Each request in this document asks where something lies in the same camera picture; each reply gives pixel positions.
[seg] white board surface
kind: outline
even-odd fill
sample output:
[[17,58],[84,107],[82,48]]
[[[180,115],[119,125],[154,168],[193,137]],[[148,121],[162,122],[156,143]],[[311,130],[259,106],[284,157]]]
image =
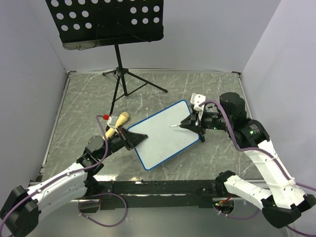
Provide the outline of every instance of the white board surface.
[[136,123],[128,130],[147,134],[148,138],[135,148],[146,170],[161,164],[199,140],[199,135],[180,127],[178,124],[190,114],[185,100]]

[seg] wooden handle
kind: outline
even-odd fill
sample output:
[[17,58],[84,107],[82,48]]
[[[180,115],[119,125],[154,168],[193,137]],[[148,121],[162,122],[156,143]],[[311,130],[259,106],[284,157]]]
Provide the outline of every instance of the wooden handle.
[[[129,119],[129,114],[127,112],[121,113],[121,115],[119,116],[115,124],[115,127],[121,126],[123,123],[127,122],[128,119]],[[110,137],[114,135],[114,133],[115,133],[115,130],[110,127],[110,129],[105,133],[105,136],[107,137],[107,139],[109,139]]]

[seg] red cap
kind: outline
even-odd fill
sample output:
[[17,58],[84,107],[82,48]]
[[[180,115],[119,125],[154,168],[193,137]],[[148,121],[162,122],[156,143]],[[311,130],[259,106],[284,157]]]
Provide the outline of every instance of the red cap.
[[103,119],[104,119],[104,120],[108,120],[109,117],[110,117],[109,115],[103,115]]

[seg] scratched floor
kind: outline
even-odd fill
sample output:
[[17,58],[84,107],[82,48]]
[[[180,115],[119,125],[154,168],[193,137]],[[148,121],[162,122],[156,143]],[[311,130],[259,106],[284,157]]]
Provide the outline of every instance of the scratched floor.
[[[137,73],[168,89],[164,93],[146,85],[116,102],[114,114],[127,111],[131,117],[126,127],[163,108],[188,99],[192,92],[218,99],[222,93],[237,92],[243,97],[237,74],[151,72]],[[61,172],[82,154],[88,139],[101,135],[95,115],[106,114],[111,107],[116,79],[113,75],[71,74],[65,101],[49,151],[44,180]],[[142,84],[126,76],[129,91]],[[198,180],[214,179],[226,170],[245,179],[261,179],[251,160],[237,152],[223,131],[208,131],[205,143],[195,145],[174,156],[151,171],[146,171],[133,151],[121,149],[104,161],[105,167],[97,175],[99,180]]]

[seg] white wall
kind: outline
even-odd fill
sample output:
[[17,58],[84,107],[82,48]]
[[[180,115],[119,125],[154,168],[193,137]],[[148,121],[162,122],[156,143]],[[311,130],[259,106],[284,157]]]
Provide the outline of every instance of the white wall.
[[40,170],[66,73],[26,1],[0,1],[0,208]]
[[[267,129],[289,172],[314,187],[315,9],[314,0],[282,0],[241,74],[251,112]],[[297,229],[316,234],[315,218],[316,207],[296,222]]]
[[[67,51],[46,2],[28,0],[66,70],[117,67],[113,46]],[[121,46],[128,68],[241,72],[280,0],[165,0],[164,39]]]

